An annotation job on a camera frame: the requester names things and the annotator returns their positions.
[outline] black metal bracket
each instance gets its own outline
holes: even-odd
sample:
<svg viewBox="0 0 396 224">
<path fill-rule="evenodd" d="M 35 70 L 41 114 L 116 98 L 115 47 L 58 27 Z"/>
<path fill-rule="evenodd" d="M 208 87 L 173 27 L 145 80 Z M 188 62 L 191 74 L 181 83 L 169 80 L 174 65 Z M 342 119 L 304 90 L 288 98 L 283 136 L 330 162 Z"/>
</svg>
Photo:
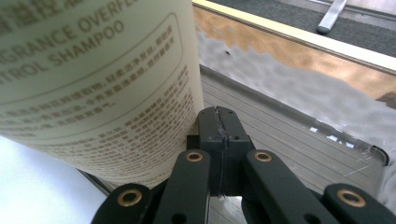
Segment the black metal bracket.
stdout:
<svg viewBox="0 0 396 224">
<path fill-rule="evenodd" d="M 167 181 L 113 190 L 92 223 L 207 223 L 209 196 L 242 196 L 247 223 L 396 223 L 361 189 L 307 189 L 276 154 L 255 149 L 232 110 L 204 109 L 198 124 Z"/>
</svg>

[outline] white bottle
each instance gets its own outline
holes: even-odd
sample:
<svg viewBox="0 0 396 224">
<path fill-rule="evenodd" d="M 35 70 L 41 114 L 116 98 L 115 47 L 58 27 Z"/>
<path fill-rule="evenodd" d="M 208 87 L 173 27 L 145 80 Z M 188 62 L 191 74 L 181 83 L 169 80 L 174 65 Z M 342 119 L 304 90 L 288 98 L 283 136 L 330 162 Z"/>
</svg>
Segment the white bottle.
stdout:
<svg viewBox="0 0 396 224">
<path fill-rule="evenodd" d="M 203 108 L 191 1 L 2 1 L 0 134 L 114 185 L 170 175 Z"/>
</svg>

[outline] gray mat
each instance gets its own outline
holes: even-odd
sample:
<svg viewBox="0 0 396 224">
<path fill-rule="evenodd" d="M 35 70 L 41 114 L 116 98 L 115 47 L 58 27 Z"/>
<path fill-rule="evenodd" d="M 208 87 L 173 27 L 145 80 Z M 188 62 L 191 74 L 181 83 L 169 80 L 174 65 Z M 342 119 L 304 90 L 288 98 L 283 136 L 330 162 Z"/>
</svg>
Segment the gray mat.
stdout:
<svg viewBox="0 0 396 224">
<path fill-rule="evenodd" d="M 283 4 L 274 0 L 210 0 L 211 2 L 278 21 L 311 33 L 324 13 Z M 396 31 L 338 18 L 327 37 L 364 49 L 396 57 Z"/>
</svg>

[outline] yellow edge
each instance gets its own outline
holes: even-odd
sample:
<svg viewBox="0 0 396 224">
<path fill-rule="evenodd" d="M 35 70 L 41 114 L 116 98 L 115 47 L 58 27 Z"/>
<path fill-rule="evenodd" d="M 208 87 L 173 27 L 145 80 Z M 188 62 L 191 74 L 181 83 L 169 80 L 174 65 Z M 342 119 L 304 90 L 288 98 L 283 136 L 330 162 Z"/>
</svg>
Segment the yellow edge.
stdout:
<svg viewBox="0 0 396 224">
<path fill-rule="evenodd" d="M 239 21 L 254 24 L 258 27 L 271 30 L 275 33 L 279 33 L 287 37 L 303 41 L 310 45 L 317 46 L 329 52 L 333 52 L 363 63 L 368 63 L 378 68 L 391 70 L 389 71 L 391 73 L 396 72 L 396 58 L 390 57 L 388 55 L 356 47 L 322 35 L 312 34 L 276 21 L 270 21 L 265 18 L 254 16 L 230 7 L 207 2 L 206 0 L 192 0 L 192 2 L 199 7 L 213 10 Z"/>
</svg>

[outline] table surface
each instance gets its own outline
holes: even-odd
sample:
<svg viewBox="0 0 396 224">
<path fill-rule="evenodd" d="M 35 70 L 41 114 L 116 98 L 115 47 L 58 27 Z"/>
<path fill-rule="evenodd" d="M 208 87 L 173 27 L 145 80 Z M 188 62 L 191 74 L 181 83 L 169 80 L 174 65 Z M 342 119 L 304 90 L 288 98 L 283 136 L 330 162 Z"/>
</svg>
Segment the table surface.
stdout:
<svg viewBox="0 0 396 224">
<path fill-rule="evenodd" d="M 90 223 L 106 196 L 78 170 L 0 137 L 0 223 Z"/>
</svg>

